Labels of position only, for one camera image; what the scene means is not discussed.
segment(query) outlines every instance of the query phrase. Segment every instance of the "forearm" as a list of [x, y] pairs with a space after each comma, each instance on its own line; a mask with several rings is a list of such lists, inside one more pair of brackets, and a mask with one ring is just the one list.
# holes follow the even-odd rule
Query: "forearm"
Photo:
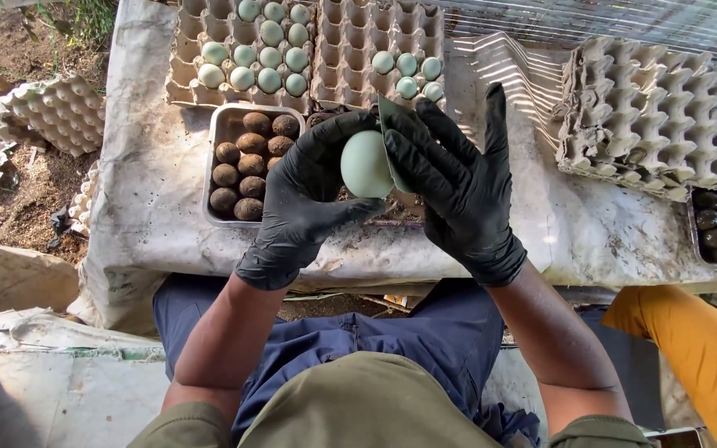
[[176, 362], [174, 382], [241, 390], [261, 358], [286, 291], [256, 290], [232, 274], [190, 333]]
[[510, 285], [487, 290], [539, 382], [585, 390], [620, 389], [602, 343], [530, 261]]

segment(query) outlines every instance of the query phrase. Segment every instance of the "black nitrile glove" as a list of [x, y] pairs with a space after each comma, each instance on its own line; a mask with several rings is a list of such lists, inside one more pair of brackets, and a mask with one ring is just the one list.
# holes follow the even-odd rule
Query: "black nitrile glove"
[[259, 234], [237, 264], [240, 279], [264, 291], [289, 286], [337, 227], [383, 212], [383, 199], [333, 202], [344, 185], [339, 160], [345, 142], [375, 123], [369, 112], [333, 117], [306, 132], [273, 165]]
[[394, 167], [427, 206], [424, 234], [481, 285], [508, 285], [527, 251], [508, 225], [511, 168], [502, 85], [486, 92], [485, 154], [432, 101], [420, 100], [417, 116], [441, 146], [402, 114], [392, 117], [384, 138]]

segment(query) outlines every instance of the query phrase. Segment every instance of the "stack of egg trays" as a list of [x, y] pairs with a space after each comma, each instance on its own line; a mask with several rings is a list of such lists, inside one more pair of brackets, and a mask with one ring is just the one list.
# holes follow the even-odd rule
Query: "stack of egg trays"
[[717, 188], [717, 72], [712, 55], [592, 37], [563, 69], [564, 172], [676, 202]]
[[[420, 92], [405, 100], [395, 88], [402, 78], [400, 71], [393, 68], [382, 75], [372, 67], [379, 51], [392, 53], [395, 60], [411, 53], [418, 67], [425, 57], [436, 57], [442, 73], [435, 81], [444, 87], [444, 12], [440, 7], [405, 0], [319, 0], [319, 10], [312, 80], [318, 110], [340, 105], [366, 110], [378, 103], [379, 93], [413, 107], [427, 84], [422, 72], [412, 76]], [[442, 97], [437, 105], [444, 110], [446, 99]]]
[[[311, 89], [301, 97], [289, 95], [282, 86], [277, 92], [267, 94], [254, 85], [245, 91], [239, 91], [229, 84], [229, 75], [236, 67], [232, 62], [234, 48], [240, 45], [250, 46], [258, 55], [264, 47], [259, 35], [261, 24], [267, 20], [259, 15], [253, 22], [244, 22], [237, 15], [237, 6], [241, 0], [186, 0], [178, 9], [178, 25], [176, 26], [174, 40], [171, 43], [171, 67], [165, 78], [165, 101], [171, 105], [181, 107], [202, 106], [217, 108], [225, 103], [245, 102], [254, 105], [291, 107], [307, 115], [312, 109]], [[261, 11], [264, 5], [271, 0], [259, 0]], [[296, 4], [292, 0], [281, 0], [279, 3], [289, 14]], [[316, 36], [317, 5], [306, 5], [311, 13], [312, 20], [306, 25], [309, 41], [304, 44], [303, 50], [309, 60], [309, 66], [300, 73], [311, 86], [312, 61], [314, 57], [314, 39]], [[284, 36], [292, 26], [289, 17], [281, 21]], [[198, 80], [198, 68], [205, 64], [201, 56], [201, 48], [206, 42], [214, 41], [225, 45], [229, 51], [229, 59], [221, 65], [226, 82], [219, 88], [205, 87]], [[285, 55], [292, 45], [284, 39], [278, 50]], [[257, 61], [250, 66], [254, 77], [258, 76], [262, 67]], [[278, 69], [282, 80], [286, 80], [292, 71], [281, 64]]]

